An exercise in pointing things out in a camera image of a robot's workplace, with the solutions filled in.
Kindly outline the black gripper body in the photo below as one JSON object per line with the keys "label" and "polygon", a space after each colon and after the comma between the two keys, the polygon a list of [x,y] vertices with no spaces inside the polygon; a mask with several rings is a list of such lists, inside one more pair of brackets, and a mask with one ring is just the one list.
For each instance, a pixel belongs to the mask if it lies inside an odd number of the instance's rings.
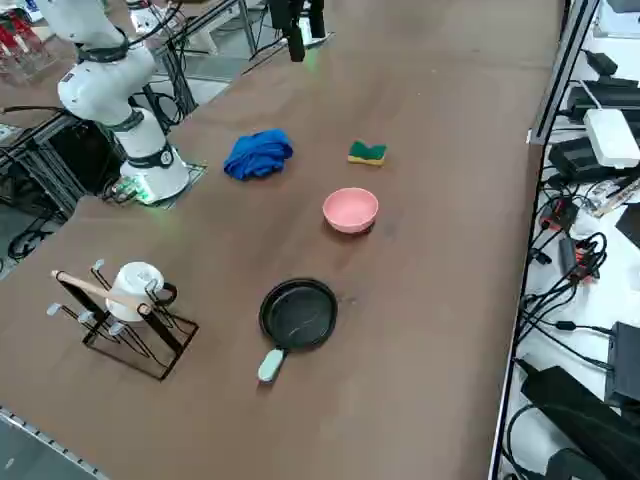
{"label": "black gripper body", "polygon": [[297,24],[304,8],[308,3],[308,15],[312,23],[324,22],[324,0],[270,0],[269,10],[273,25]]}

